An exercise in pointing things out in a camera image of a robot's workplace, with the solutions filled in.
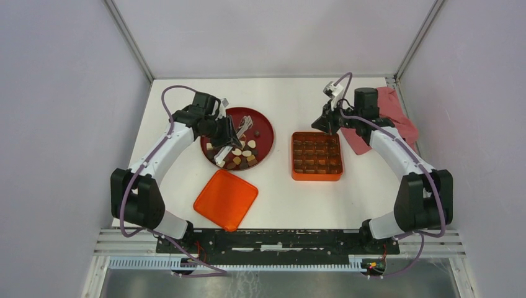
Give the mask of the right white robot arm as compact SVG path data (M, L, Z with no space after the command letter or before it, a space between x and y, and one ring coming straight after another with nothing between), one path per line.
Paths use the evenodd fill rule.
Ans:
M394 123L380 115L378 91L357 88L354 103L343 108L345 88L330 82L323 90L329 98L312 128L334 135L341 128L354 129L375 150L399 180L393 210L363 222L358 244L362 251L374 253L383 239L403 238L413 232L440 238L453 216L453 177L435 169L406 143Z

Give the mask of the orange compartment chocolate box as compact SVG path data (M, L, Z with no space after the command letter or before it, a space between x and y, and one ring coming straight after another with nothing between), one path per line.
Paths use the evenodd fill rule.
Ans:
M295 181L336 182L343 172L338 135L323 132L294 132L291 140L292 179Z

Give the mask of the metal serving tongs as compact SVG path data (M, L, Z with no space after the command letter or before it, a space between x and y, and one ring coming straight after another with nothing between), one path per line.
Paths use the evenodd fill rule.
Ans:
M243 144L241 143L240 137L243 136L243 134L249 130L252 125L253 121L251 116L245 115L242 119L240 124L238 125L238 129L235 130L233 128L233 120L231 116L228 116L228 139L225 146L223 146L221 149L219 149L219 152L214 156L214 162L216 165L219 165L224 161L228 153L234 149L234 148L243 148Z

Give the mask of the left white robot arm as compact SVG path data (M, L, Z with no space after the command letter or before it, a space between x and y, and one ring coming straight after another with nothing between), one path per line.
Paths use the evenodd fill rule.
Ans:
M127 169L117 168L110 176L110 211L124 223L135 224L171 237L180 253L195 245L192 223L167 211L160 184L179 155L199 137L213 148L240 147L228 101L211 94L194 92L191 104L168 112L165 131L143 157Z

